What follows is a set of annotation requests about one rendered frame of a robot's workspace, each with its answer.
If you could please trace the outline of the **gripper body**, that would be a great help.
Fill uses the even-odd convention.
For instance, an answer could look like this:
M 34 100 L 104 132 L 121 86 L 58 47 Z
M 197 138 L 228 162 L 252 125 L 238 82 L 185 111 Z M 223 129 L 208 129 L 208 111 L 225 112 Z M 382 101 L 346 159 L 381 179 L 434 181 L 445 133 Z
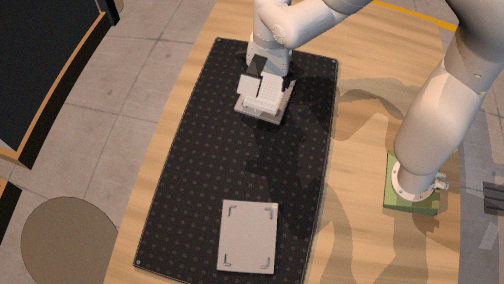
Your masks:
M 287 49 L 285 47 L 281 47 L 278 49 L 262 48 L 254 42 L 252 32 L 248 43 L 247 57 L 246 57 L 246 62 L 248 66 L 250 65 L 250 62 L 254 54 L 267 58 L 266 65 L 264 66 L 262 72 L 266 72 L 281 77 L 287 76 L 290 60 L 292 61 L 292 49 Z

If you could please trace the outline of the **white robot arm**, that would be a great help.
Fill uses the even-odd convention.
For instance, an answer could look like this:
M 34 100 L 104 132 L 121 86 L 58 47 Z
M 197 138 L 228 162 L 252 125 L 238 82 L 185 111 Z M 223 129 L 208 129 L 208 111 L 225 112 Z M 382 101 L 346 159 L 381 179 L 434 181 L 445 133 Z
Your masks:
M 253 0 L 253 40 L 258 46 L 297 49 L 373 0 L 304 0 L 294 6 L 291 1 Z M 434 188 L 449 188 L 436 178 L 446 177 L 439 167 L 465 138 L 504 68 L 504 0 L 445 1 L 459 24 L 394 139 L 398 161 L 391 183 L 397 195 L 410 202 L 428 198 Z M 237 93 L 258 97 L 266 61 L 254 54 Z

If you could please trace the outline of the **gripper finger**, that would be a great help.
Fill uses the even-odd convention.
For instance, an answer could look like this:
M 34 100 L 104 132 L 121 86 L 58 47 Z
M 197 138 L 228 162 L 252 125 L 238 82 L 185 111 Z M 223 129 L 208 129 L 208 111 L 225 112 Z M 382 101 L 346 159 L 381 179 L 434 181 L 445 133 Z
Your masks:
M 291 72 L 290 69 L 287 73 L 287 76 L 282 77 L 283 83 L 282 83 L 282 92 L 285 92 L 285 89 L 289 88 L 290 81 L 296 80 L 297 78 L 301 77 L 304 73 L 304 70 L 301 69 L 298 65 L 296 65 L 294 62 L 290 60 L 289 63 L 289 68 L 293 70 L 294 72 Z M 289 84 L 286 84 L 289 83 Z
M 246 54 L 247 54 L 247 50 L 241 50 L 241 51 L 237 51 L 235 53 L 235 57 L 236 59 L 239 61 L 239 64 L 241 64 L 243 67 L 244 67 L 244 70 L 246 71 L 248 66 L 246 64 Z

